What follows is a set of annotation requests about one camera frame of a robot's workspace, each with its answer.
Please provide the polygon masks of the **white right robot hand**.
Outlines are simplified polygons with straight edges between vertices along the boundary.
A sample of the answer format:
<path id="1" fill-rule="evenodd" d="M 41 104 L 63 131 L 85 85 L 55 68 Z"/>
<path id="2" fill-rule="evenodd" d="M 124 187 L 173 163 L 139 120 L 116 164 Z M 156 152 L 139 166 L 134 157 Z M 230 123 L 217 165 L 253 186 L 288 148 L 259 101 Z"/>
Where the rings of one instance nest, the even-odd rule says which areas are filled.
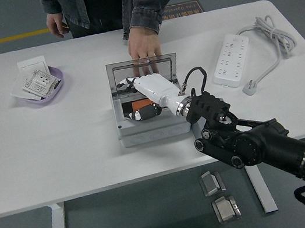
<path id="1" fill-rule="evenodd" d="M 180 88 L 159 73 L 141 77 L 128 77 L 116 85 L 117 88 L 126 86 L 127 90 L 134 88 L 146 96 L 152 104 L 167 107 L 176 116 L 186 116 L 185 108 L 190 105 L 190 99 L 182 95 Z"/>

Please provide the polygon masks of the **person's right hand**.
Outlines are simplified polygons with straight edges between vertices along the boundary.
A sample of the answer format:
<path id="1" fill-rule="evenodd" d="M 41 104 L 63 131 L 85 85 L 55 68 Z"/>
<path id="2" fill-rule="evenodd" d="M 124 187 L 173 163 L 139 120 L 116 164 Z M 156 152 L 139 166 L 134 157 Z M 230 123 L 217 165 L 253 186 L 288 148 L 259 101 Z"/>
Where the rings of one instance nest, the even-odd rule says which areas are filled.
<path id="1" fill-rule="evenodd" d="M 47 14 L 46 25 L 52 35 L 64 38 L 70 32 L 69 27 L 63 22 L 63 13 Z"/>

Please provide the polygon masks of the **person's left hand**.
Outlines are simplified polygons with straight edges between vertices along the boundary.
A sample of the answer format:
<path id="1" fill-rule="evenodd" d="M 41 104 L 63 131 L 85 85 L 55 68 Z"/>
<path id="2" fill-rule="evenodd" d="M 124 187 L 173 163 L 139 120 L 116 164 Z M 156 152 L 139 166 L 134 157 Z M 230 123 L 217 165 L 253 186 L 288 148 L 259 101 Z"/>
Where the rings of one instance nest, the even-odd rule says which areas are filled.
<path id="1" fill-rule="evenodd" d="M 127 44 L 130 57 L 133 60 L 162 55 L 158 33 L 150 28 L 132 27 Z"/>

